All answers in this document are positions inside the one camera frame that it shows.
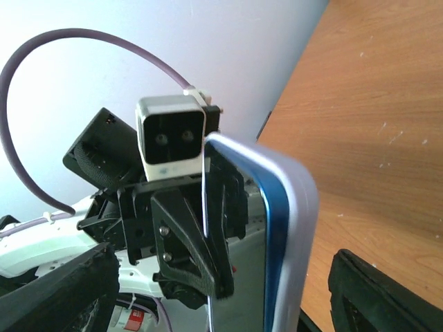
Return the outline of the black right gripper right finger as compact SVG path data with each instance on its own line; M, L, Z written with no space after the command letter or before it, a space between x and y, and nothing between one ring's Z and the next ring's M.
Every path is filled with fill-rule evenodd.
M328 277L336 331L441 331L442 310L347 249Z

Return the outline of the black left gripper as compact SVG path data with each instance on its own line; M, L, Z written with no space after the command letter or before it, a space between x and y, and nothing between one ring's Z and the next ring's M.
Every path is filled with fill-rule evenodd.
M225 237L243 239L248 224L244 178L235 172L217 176L215 183L221 180L226 187L221 212ZM218 234L204 235L200 175L124 186L118 204L131 262L157 254L163 277L215 299L233 296L226 242Z

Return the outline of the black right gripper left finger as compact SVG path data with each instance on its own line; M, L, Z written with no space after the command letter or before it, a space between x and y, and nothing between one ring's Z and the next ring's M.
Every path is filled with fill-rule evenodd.
M1 330L106 331L118 269L114 248L101 243L42 277L1 278Z

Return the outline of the blue-edged black phone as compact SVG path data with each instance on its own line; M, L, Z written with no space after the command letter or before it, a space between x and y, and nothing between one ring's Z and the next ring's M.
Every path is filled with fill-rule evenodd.
M211 331L271 331L286 251L289 202L274 171L220 142L207 142L208 235L221 230L233 289L210 300Z

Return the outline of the lavender plain phone case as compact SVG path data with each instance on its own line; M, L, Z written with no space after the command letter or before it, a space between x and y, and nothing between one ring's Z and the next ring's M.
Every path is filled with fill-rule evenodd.
M212 141L220 142L242 155L252 154L257 162L263 163L275 172L287 192L289 202L287 244L271 331L295 331L298 328L302 293L318 220L319 199L315 181L309 171L297 160L262 145L242 142L220 133L210 134L205 144ZM211 238L207 231L205 194L205 173L210 166L210 159L205 154L205 144L201 193L204 235Z

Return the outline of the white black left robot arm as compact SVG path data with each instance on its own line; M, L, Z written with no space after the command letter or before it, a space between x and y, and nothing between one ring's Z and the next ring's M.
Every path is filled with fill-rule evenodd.
M99 110L63 159L96 192L73 214L1 219L1 330L106 331L117 305L231 297L227 240L246 233L247 198L238 171L200 152L221 112L150 113L140 155L136 131Z

